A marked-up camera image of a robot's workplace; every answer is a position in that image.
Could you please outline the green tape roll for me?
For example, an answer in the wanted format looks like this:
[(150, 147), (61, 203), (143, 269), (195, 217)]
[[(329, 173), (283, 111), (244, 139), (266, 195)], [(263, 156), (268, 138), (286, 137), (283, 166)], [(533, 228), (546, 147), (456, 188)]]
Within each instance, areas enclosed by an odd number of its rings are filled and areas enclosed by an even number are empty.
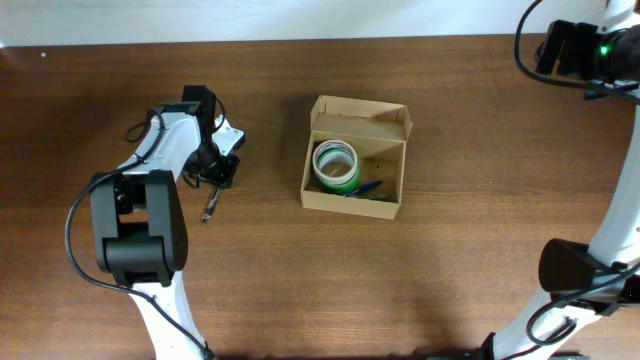
[(344, 193), (351, 192), (356, 188), (359, 180), (359, 175), (360, 175), (360, 165), (358, 165), (356, 177), (351, 182), (348, 182), (346, 184), (342, 184), (342, 185), (324, 184), (319, 178), (318, 179), (320, 180), (321, 184), (330, 192), (344, 194)]

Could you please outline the dark grey gel pen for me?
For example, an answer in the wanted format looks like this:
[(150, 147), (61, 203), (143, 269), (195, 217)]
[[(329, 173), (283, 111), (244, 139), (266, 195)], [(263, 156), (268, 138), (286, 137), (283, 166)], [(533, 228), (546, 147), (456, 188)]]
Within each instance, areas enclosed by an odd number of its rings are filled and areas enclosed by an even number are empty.
[(209, 201), (204, 209), (203, 215), (201, 217), (201, 222), (203, 224), (207, 223), (213, 216), (214, 212), (215, 212), (215, 208), (217, 206), (219, 197), (220, 197), (220, 193), (221, 190), (218, 187), (214, 187), (212, 192), (211, 192), (211, 196), (209, 198)]

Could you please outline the blue gel pen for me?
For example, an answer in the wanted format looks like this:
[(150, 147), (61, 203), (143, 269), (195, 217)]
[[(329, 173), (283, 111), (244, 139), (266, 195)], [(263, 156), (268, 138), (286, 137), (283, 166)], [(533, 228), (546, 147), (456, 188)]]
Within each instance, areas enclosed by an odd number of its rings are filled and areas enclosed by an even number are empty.
[(364, 194), (364, 193), (366, 193), (368, 191), (376, 189), (382, 183), (383, 183), (383, 180), (376, 180), (376, 181), (369, 182), (367, 184), (359, 186), (357, 189), (355, 189), (355, 190), (353, 190), (353, 191), (351, 191), (349, 193), (346, 193), (345, 197), (354, 197), (354, 196), (358, 196), (360, 194)]

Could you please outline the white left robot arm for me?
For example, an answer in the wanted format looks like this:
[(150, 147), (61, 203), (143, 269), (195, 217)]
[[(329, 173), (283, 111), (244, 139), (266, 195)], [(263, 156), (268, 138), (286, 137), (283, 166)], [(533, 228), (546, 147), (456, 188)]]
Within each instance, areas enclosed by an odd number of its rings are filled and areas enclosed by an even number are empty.
[(233, 183), (245, 134), (204, 85), (187, 85), (180, 101), (151, 108), (141, 126), (134, 154), (89, 185), (96, 263), (113, 276), (111, 289), (133, 299), (156, 358), (212, 359), (184, 288), (188, 232), (177, 183), (212, 186), (208, 221)]

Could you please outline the black permanent marker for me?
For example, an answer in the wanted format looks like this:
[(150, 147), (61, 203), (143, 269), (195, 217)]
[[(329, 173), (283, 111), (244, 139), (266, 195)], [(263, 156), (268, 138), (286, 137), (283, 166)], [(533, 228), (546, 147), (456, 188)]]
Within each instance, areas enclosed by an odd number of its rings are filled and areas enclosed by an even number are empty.
[(354, 194), (348, 195), (349, 198), (373, 200), (373, 201), (390, 201), (391, 195), (389, 194)]

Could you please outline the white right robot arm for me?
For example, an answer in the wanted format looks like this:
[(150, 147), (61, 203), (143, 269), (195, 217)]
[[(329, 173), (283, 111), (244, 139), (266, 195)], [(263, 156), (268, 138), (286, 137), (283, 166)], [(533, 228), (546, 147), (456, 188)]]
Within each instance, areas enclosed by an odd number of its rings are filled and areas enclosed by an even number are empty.
[[(579, 89), (584, 100), (639, 103), (639, 4), (610, 1), (602, 26), (556, 20), (527, 77)], [(590, 242), (545, 243), (532, 299), (488, 335), (477, 359), (552, 359), (576, 332), (639, 304), (639, 133), (634, 131), (611, 203)]]

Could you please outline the brown cardboard box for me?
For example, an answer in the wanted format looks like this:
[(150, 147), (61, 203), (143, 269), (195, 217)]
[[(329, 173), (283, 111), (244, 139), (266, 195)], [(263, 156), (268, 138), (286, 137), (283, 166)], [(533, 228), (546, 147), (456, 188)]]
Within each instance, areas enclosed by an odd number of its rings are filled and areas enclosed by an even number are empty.
[[(321, 95), (310, 112), (310, 139), (300, 186), (308, 209), (393, 219), (402, 202), (407, 142), (413, 123), (404, 104)], [(327, 190), (314, 173), (312, 155), (322, 142), (342, 140), (356, 151), (357, 186), (383, 183), (364, 194), (389, 194), (390, 201), (345, 197)]]

